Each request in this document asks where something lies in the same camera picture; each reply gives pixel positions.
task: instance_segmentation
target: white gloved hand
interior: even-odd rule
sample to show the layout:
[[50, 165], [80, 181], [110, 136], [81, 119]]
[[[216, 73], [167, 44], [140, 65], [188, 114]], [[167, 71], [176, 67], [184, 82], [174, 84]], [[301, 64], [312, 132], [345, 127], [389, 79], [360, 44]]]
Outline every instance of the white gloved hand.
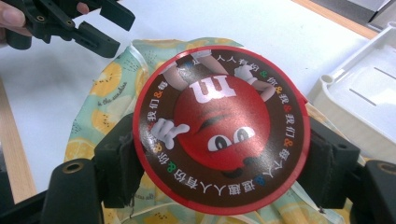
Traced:
[[186, 133], [190, 129], [187, 124], [180, 124], [175, 127], [175, 123], [168, 119], [158, 119], [151, 129], [151, 134], [158, 140], [165, 143], [166, 148], [172, 149], [175, 146], [174, 138], [180, 133]]
[[257, 80], [257, 78], [251, 74], [251, 69], [253, 69], [251, 65], [244, 64], [235, 68], [233, 71], [235, 72], [236, 77], [245, 80], [248, 84], [251, 85], [254, 81]]

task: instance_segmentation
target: white table surface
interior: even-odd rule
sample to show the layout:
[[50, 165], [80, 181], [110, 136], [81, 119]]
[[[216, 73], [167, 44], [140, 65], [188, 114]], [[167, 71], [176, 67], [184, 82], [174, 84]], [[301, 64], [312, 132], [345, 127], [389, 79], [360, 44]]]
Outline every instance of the white table surface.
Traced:
[[[135, 15], [130, 32], [97, 11], [87, 21], [121, 42], [133, 39], [231, 38], [280, 67], [307, 95], [318, 78], [368, 40], [290, 0], [124, 0]], [[0, 77], [17, 122], [37, 191], [47, 189], [61, 164], [72, 123], [97, 78], [112, 59], [53, 37], [28, 50], [0, 49]]]

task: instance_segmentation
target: letter m logo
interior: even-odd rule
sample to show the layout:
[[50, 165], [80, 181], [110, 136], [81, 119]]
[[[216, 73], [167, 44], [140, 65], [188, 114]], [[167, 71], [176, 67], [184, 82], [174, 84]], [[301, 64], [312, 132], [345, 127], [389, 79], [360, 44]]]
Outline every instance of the letter m logo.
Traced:
[[[226, 77], [227, 76], [207, 77], [190, 84], [190, 88], [192, 88], [192, 90], [194, 91], [195, 99], [197, 100], [197, 102], [204, 104], [212, 99], [235, 96], [236, 93], [228, 85]], [[214, 79], [219, 83], [219, 90], [216, 90]], [[207, 93], [203, 92], [201, 88], [202, 84], [206, 86]]]

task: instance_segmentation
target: human hand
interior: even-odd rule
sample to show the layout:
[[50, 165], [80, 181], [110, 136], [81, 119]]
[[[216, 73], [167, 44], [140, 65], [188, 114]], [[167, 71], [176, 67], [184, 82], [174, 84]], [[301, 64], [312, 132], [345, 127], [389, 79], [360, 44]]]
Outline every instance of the human hand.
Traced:
[[190, 129], [187, 124], [180, 124], [175, 127], [172, 120], [158, 119], [151, 129], [152, 135], [165, 143], [166, 148], [172, 149], [175, 146], [174, 138], [180, 133], [186, 133]]
[[[78, 3], [77, 11], [81, 14], [87, 14], [90, 9], [86, 4]], [[6, 29], [30, 36], [29, 31], [24, 28], [25, 23], [23, 12], [0, 0], [0, 43], [6, 41]]]

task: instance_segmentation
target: cartoon eyes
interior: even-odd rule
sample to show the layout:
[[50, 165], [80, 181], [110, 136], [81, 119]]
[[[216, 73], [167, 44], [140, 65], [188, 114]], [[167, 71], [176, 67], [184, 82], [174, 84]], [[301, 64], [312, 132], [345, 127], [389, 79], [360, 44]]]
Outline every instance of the cartoon eyes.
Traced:
[[[233, 134], [233, 142], [236, 144], [245, 141], [254, 135], [255, 133], [252, 128], [242, 127], [236, 130]], [[218, 151], [220, 149], [229, 147], [231, 144], [232, 142], [230, 139], [228, 139], [228, 137], [219, 134], [209, 139], [209, 142], [207, 143], [207, 149], [209, 149], [209, 151]]]

